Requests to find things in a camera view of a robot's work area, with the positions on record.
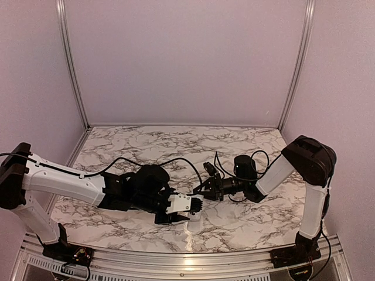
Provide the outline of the white remote control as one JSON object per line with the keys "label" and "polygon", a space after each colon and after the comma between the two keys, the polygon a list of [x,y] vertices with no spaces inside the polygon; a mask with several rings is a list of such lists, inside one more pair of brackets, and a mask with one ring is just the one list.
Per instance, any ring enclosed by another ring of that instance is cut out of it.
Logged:
{"label": "white remote control", "polygon": [[189,221],[187,222],[187,229],[191,232],[200,231],[202,224],[201,224],[201,215],[196,214],[189,214]]}

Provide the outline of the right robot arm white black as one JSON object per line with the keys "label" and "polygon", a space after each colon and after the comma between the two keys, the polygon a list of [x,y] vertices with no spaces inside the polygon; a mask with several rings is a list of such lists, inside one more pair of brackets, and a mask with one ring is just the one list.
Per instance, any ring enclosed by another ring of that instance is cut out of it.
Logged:
{"label": "right robot arm white black", "polygon": [[234,158],[233,173],[225,179],[220,176],[222,167],[204,163],[209,178],[194,188],[193,194],[216,201],[223,200],[225,195],[242,192],[247,200],[260,203],[293,172],[297,172],[305,183],[305,205],[290,257],[303,262],[312,254],[314,243],[322,235],[322,221],[329,207],[330,182],[336,161],[332,148],[301,135],[284,147],[264,172],[256,171],[255,161],[248,155]]}

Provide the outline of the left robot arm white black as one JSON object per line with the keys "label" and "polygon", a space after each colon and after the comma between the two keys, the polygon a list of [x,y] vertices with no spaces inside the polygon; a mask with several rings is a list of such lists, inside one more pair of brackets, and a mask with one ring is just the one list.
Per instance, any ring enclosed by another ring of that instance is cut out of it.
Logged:
{"label": "left robot arm white black", "polygon": [[198,198],[171,188],[167,171],[158,165],[142,165],[137,172],[122,175],[90,174],[47,161],[31,153],[28,143],[1,156],[1,208],[15,213],[63,261],[72,258],[74,248],[67,242],[65,228],[51,219],[32,191],[74,198],[105,210],[142,210],[154,214],[156,224],[185,221],[183,212],[197,213],[202,208]]}

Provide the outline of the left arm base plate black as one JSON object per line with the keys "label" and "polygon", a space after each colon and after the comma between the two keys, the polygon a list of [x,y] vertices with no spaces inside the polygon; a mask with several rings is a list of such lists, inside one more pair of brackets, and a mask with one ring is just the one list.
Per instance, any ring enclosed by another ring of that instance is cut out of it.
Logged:
{"label": "left arm base plate black", "polygon": [[71,244],[67,241],[66,229],[61,223],[59,227],[59,237],[53,244],[44,244],[43,255],[58,261],[64,262],[65,265],[80,265],[89,267],[93,258],[94,249],[88,246]]}

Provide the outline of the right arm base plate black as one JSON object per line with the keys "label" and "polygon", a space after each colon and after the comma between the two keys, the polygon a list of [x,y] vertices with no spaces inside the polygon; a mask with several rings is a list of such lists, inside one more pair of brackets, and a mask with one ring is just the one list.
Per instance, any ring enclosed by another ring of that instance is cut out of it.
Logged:
{"label": "right arm base plate black", "polygon": [[306,250],[304,246],[294,245],[273,249],[270,251],[270,256],[274,268],[283,268],[319,259],[321,258],[321,252],[316,246]]}

